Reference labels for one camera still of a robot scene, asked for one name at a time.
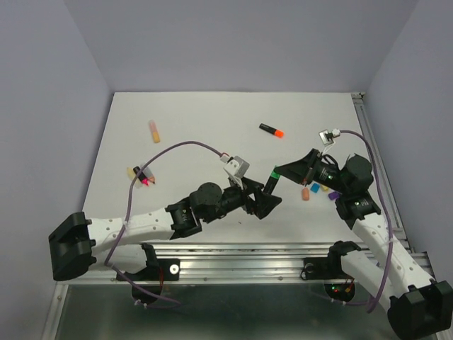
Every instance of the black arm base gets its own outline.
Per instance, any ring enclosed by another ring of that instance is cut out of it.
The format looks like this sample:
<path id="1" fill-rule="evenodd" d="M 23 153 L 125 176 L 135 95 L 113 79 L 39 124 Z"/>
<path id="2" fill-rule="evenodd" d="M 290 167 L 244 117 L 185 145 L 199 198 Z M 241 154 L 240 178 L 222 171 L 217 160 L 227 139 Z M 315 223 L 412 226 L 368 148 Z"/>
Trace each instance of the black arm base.
<path id="1" fill-rule="evenodd" d="M 172 265 L 177 265 L 180 268 L 179 259 L 158 259 L 154 247 L 150 244 L 142 244 L 142 249 L 147 257 L 146 268 L 137 273 L 124 272 L 127 278 L 132 281 L 159 281 L 160 279 L 164 281 L 179 281 L 179 271 L 177 273 L 171 273 L 170 271 Z M 117 281 L 125 281 L 118 274 L 116 279 Z"/>
<path id="2" fill-rule="evenodd" d="M 155 295 L 162 294 L 162 287 L 160 285 L 141 285 L 140 287 Z M 157 301 L 157 297 L 147 295 L 135 287 L 131 287 L 131 295 L 134 300 L 140 301 L 142 304 L 146 303 L 150 305 Z"/>
<path id="3" fill-rule="evenodd" d="M 91 256 L 91 247 L 95 243 L 89 237 L 90 223 L 83 212 L 75 212 L 50 234 L 50 259 L 54 280 L 78 278 L 96 262 L 96 258 Z"/>
<path id="4" fill-rule="evenodd" d="M 341 257 L 350 251 L 361 250 L 352 241 L 337 241 L 328 249 L 327 257 L 304 258 L 304 269 L 301 279 L 308 280 L 335 280 L 351 278 L 341 269 Z"/>
<path id="5" fill-rule="evenodd" d="M 450 328 L 453 289 L 447 281 L 409 289 L 400 298 L 391 297 L 387 311 L 391 328 L 400 339 L 419 339 Z"/>

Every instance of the white table surface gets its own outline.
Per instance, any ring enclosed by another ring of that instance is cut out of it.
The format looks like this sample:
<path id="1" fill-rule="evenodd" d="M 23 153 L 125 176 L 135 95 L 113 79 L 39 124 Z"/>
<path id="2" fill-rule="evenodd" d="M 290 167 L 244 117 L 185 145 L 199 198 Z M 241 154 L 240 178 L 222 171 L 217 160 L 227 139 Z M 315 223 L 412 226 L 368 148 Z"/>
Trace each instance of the white table surface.
<path id="1" fill-rule="evenodd" d="M 154 119 L 161 142 L 152 141 Z M 285 131 L 276 138 L 260 129 L 265 123 Z M 360 131 L 349 93 L 116 93 L 84 204 L 90 217 L 124 217 L 130 180 L 126 168 L 140 165 L 161 150 L 185 140 L 207 143 L 250 163 L 246 176 L 265 183 L 274 165 L 322 149 L 318 132 Z M 342 135 L 330 151 L 343 166 L 346 157 L 367 152 L 356 137 Z M 198 146 L 175 149 L 151 164 L 156 185 L 134 190 L 132 214 L 178 202 L 202 183 L 229 186 L 218 157 Z M 335 203 L 321 190 L 301 197 L 302 187 L 281 178 L 274 194 L 283 202 L 264 220 L 239 209 L 203 225 L 203 232 L 178 243 L 293 243 L 359 241 L 338 217 Z M 375 185 L 370 192 L 377 200 Z"/>

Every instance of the yellow marker cap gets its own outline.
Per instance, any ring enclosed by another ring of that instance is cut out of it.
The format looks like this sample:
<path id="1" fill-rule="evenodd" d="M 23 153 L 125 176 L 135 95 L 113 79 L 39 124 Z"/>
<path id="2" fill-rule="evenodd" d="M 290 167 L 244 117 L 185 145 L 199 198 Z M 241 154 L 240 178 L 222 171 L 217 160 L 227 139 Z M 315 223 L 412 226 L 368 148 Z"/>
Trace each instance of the yellow marker cap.
<path id="1" fill-rule="evenodd" d="M 135 172 L 132 168 L 127 168 L 127 177 L 129 177 L 129 179 L 132 181 L 134 178 L 135 178 Z M 135 188 L 139 188 L 140 186 L 142 186 L 142 184 L 140 183 L 140 181 L 137 179 L 135 181 Z"/>
<path id="2" fill-rule="evenodd" d="M 157 132 L 156 123 L 153 120 L 148 122 L 149 130 L 151 131 L 151 136 L 153 137 L 153 141 L 155 143 L 159 143 L 161 138 L 159 137 L 159 133 Z"/>

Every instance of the metal frame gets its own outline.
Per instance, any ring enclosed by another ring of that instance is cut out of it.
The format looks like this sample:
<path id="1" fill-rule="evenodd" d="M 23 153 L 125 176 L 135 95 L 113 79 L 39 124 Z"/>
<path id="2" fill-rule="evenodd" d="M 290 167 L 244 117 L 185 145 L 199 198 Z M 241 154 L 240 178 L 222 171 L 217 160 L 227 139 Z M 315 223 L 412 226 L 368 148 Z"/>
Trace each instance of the metal frame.
<path id="1" fill-rule="evenodd" d="M 50 303 L 49 313 L 42 333 L 42 340 L 53 340 L 57 336 L 57 330 L 60 317 L 63 313 L 64 301 L 68 293 L 68 285 L 59 285 L 55 287 L 52 302 Z"/>
<path id="2" fill-rule="evenodd" d="M 389 177 L 385 171 L 384 162 L 382 161 L 381 154 L 376 144 L 369 120 L 367 117 L 367 112 L 365 110 L 365 105 L 363 103 L 364 93 L 352 93 L 352 102 L 354 104 L 354 109 L 357 114 L 357 119 L 359 120 L 360 128 L 362 129 L 362 134 L 371 144 L 371 148 L 376 157 L 376 164 L 379 172 L 379 178 L 382 179 L 382 189 L 384 190 L 383 196 L 385 199 L 386 205 L 391 209 L 391 215 L 395 217 L 396 227 L 403 228 L 403 223 L 399 215 L 398 207 L 396 206 L 396 201 L 393 193 L 391 192 L 391 186 L 389 182 Z"/>
<path id="3" fill-rule="evenodd" d="M 303 258 L 327 256 L 331 244 L 269 244 L 239 245 L 156 245 L 159 258 L 180 259 L 179 280 L 166 285 L 231 285 L 231 284 L 291 284 L 315 283 L 302 281 Z M 373 254 L 365 250 L 373 261 Z M 412 254 L 413 259 L 428 273 L 432 274 L 430 262 L 425 254 Z M 74 285 L 128 285 L 116 281 L 113 271 L 92 271 L 80 278 L 69 281 Z M 320 280 L 319 283 L 343 282 L 344 280 Z M 138 282 L 139 284 L 158 284 Z"/>
<path id="4" fill-rule="evenodd" d="M 406 240 L 403 224 L 398 208 L 391 193 L 390 183 L 386 175 L 382 158 L 372 134 L 366 116 L 361 93 L 352 93 L 357 119 L 362 133 L 369 140 L 377 158 L 379 175 L 382 178 L 384 199 L 396 220 L 395 234 L 403 246 L 411 251 Z M 295 244 L 154 244 L 156 254 L 162 258 L 179 258 L 180 280 L 168 282 L 169 285 L 231 285 L 231 284 L 291 284 L 303 283 L 299 277 L 303 267 L 302 258 L 327 255 L 332 244 L 325 243 L 295 243 Z M 373 259 L 372 253 L 364 244 L 359 244 L 367 256 Z M 426 254 L 411 254 L 417 263 L 428 273 L 432 269 Z M 116 281 L 115 273 L 88 272 L 81 278 L 58 283 L 52 298 L 52 304 L 47 316 L 43 340 L 54 339 L 57 335 L 59 318 L 61 317 L 64 301 L 69 285 L 126 285 Z M 439 340 L 453 340 L 450 331 L 437 334 Z"/>

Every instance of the gray wall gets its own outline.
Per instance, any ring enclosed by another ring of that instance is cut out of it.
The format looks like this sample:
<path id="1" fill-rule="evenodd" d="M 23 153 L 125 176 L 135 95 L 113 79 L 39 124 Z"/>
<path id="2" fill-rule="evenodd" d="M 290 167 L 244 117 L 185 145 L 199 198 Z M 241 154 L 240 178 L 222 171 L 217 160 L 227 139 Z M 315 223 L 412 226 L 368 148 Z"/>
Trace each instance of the gray wall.
<path id="1" fill-rule="evenodd" d="M 453 282 L 453 1 L 421 0 L 366 107 L 408 236 Z"/>
<path id="2" fill-rule="evenodd" d="M 116 91 L 364 91 L 416 0 L 65 0 Z"/>
<path id="3" fill-rule="evenodd" d="M 49 233 L 81 208 L 110 91 L 61 0 L 0 0 L 0 338 L 40 339 Z"/>

